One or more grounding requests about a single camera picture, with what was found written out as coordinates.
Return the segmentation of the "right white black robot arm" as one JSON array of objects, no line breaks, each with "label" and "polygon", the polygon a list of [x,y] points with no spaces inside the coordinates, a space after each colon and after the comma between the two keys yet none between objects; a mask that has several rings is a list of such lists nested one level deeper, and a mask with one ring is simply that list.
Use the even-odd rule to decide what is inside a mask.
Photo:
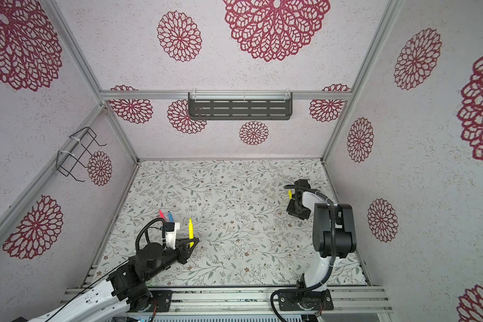
[{"label": "right white black robot arm", "polygon": [[336,262],[356,251],[357,239],[352,207],[331,200],[308,180],[299,179],[284,186],[289,191],[287,213],[297,219],[312,219],[312,245],[315,255],[303,274],[304,291],[327,286]]}]

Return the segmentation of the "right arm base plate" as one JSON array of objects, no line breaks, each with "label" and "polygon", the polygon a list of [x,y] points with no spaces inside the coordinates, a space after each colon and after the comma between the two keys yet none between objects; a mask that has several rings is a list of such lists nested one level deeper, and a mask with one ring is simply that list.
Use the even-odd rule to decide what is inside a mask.
[{"label": "right arm base plate", "polygon": [[279,292],[281,311],[332,311],[334,303],[331,293],[325,291]]}]

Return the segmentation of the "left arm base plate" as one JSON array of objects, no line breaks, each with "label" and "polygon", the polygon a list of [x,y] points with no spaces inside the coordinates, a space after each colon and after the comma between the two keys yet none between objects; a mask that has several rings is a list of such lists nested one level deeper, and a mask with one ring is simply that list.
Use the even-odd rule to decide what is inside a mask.
[{"label": "left arm base plate", "polygon": [[167,313],[170,311],[173,292],[169,290],[151,290],[152,298],[142,312]]}]

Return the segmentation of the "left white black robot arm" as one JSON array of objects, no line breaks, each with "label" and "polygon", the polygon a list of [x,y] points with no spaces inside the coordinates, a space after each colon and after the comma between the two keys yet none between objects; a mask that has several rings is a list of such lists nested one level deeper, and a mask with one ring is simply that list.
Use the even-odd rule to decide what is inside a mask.
[{"label": "left white black robot arm", "polygon": [[137,250],[104,280],[98,280],[59,308],[32,321],[106,321],[153,303],[147,282],[176,262],[185,264],[198,245],[197,237],[180,238],[175,248],[150,243]]}]

